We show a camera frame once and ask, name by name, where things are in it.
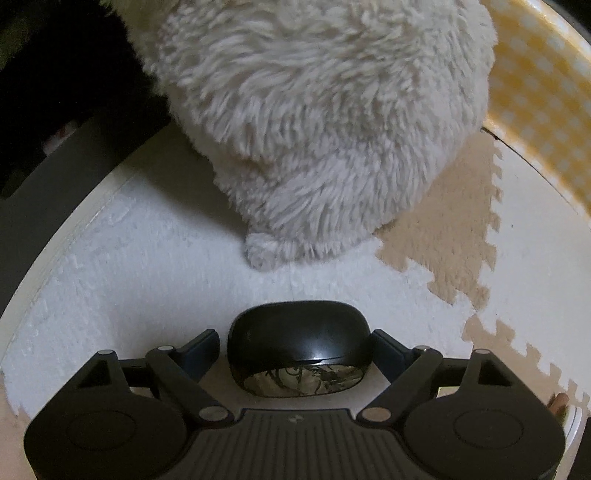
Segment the white floor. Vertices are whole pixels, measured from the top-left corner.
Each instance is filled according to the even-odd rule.
[[[213,187],[208,163],[174,127],[150,146],[153,164],[136,155],[139,172],[73,235],[35,296],[15,296],[28,298],[30,307],[1,365],[13,407],[34,415],[98,349],[143,356],[157,345],[181,345],[207,327],[225,338],[237,314],[268,301],[345,301],[371,328],[409,346],[426,343],[448,356],[469,355],[471,344],[461,334],[474,313],[470,301],[459,294],[450,306],[432,295],[426,286],[432,275],[419,265],[399,273],[382,264],[375,257],[377,239],[325,264],[267,274],[250,269],[242,256],[244,227]],[[499,316],[517,331],[518,349],[533,344],[543,369],[553,362],[563,370],[564,386],[571,378],[591,391],[591,232],[525,161],[499,146],[504,199],[494,209],[501,230],[489,233],[498,260],[494,273],[487,267],[482,273],[491,301],[481,318],[494,331]],[[18,321],[3,318],[0,330]],[[204,385],[234,410],[266,404],[232,385],[224,359]],[[355,411],[384,385],[372,371],[348,392],[273,405]]]

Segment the white fluffy fur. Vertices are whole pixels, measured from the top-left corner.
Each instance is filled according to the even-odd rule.
[[[478,0],[109,3],[262,270],[337,255],[412,207],[488,107]]]

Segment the silver screw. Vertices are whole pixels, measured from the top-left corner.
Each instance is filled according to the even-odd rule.
[[[205,407],[199,410],[199,416],[206,421],[222,421],[228,415],[228,411],[224,407],[219,406]]]
[[[381,421],[388,420],[392,416],[392,414],[390,413],[390,411],[387,408],[370,407],[370,408],[366,408],[364,411],[362,411],[361,416],[367,421],[379,423]]]

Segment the yellow and white checkered cloth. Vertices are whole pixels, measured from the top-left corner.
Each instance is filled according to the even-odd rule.
[[[591,46],[542,0],[482,0],[499,34],[485,127],[591,227]]]

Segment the yellow gingham pattern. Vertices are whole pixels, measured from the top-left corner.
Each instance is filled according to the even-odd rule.
[[[481,1],[499,34],[485,127],[591,227],[591,47],[542,0]]]

